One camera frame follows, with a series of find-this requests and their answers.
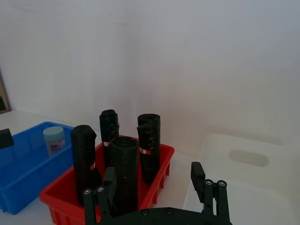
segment jar lid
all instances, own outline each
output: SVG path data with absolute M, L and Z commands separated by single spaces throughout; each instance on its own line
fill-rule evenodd
M 54 126 L 43 130 L 44 140 L 46 142 L 55 142 L 65 137 L 64 128 Z

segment blue plastic crate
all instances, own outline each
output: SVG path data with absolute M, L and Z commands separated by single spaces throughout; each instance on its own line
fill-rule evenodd
M 65 148 L 49 157 L 43 130 L 61 126 Z M 13 136 L 12 147 L 0 149 L 0 209 L 16 214 L 32 202 L 40 191 L 73 165 L 72 127 L 44 122 Z

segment rolled garbage bag roll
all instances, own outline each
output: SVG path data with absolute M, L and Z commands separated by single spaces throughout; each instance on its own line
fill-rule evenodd
M 81 205 L 83 205 L 84 189 L 95 189 L 102 185 L 102 178 L 95 163 L 96 136 L 88 125 L 77 126 L 71 132 L 76 194 L 78 203 Z
M 105 168 L 112 166 L 111 154 L 108 146 L 109 142 L 119 136 L 119 120 L 118 115 L 113 109 L 105 110 L 99 116 L 101 139 L 103 143 L 103 154 Z
M 142 179 L 151 184 L 160 168 L 160 116 L 143 114 L 137 119 Z
M 111 140 L 109 151 L 117 177 L 112 211 L 114 216 L 120 216 L 138 209 L 139 143 L 131 137 L 117 137 Z

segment red plastic basket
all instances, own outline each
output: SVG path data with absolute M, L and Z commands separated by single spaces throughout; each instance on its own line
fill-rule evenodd
M 96 166 L 101 176 L 104 176 L 103 145 L 96 147 Z M 160 145 L 160 169 L 152 183 L 148 185 L 142 180 L 142 170 L 139 163 L 138 196 L 139 210 L 152 208 L 157 203 L 160 189 L 164 188 L 165 176 L 169 175 L 170 161 L 174 148 Z M 75 176 L 73 167 L 42 190 L 40 200 L 49 206 L 52 221 L 57 225 L 84 225 L 84 209 L 77 203 Z M 100 221 L 100 210 L 96 209 L 97 221 Z

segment black object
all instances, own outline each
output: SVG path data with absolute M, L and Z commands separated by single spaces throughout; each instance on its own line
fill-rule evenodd
M 79 204 L 83 205 L 82 192 L 102 184 L 95 164 L 95 132 L 88 125 L 75 127 L 71 132 L 76 193 Z
M 9 129 L 0 130 L 0 149 L 14 145 L 13 137 Z
M 137 210 L 138 148 L 138 141 L 131 137 L 116 137 L 110 142 L 109 151 L 117 178 L 112 206 L 114 216 Z
M 0 111 L 6 110 L 2 96 L 0 96 Z
M 103 142 L 103 153 L 105 168 L 112 166 L 111 154 L 108 150 L 109 142 L 119 136 L 118 115 L 113 109 L 105 110 L 99 116 L 101 139 Z
M 137 120 L 142 179 L 151 184 L 160 168 L 160 116 L 143 114 Z
M 198 162 L 192 163 L 191 179 L 199 200 L 204 204 L 202 213 L 175 208 L 144 209 L 113 218 L 109 211 L 109 199 L 113 195 L 114 176 L 106 176 L 109 186 L 98 187 L 96 191 L 86 189 L 83 192 L 86 225 L 232 225 L 229 219 L 227 184 L 223 180 L 217 183 L 205 179 L 205 173 Z M 217 201 L 217 214 L 213 214 L 213 205 Z M 96 222 L 95 199 L 100 204 L 101 221 Z

